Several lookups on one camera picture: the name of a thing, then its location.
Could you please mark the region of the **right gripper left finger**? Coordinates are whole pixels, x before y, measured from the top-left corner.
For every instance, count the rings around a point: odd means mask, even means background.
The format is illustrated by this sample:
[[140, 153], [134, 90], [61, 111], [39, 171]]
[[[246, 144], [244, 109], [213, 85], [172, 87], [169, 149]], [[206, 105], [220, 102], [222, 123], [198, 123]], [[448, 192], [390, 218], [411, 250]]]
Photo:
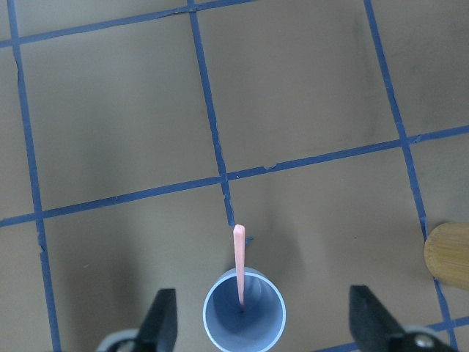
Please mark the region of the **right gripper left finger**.
[[177, 340], [177, 294], [161, 289], [137, 334], [137, 351], [173, 351]]

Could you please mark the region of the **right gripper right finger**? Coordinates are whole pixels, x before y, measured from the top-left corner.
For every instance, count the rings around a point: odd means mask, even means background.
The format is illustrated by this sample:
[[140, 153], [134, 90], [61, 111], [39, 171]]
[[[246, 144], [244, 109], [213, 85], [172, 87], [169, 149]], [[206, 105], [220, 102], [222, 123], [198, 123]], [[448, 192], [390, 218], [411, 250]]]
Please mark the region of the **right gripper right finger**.
[[405, 330], [365, 285], [349, 291], [349, 329], [360, 351], [401, 351]]

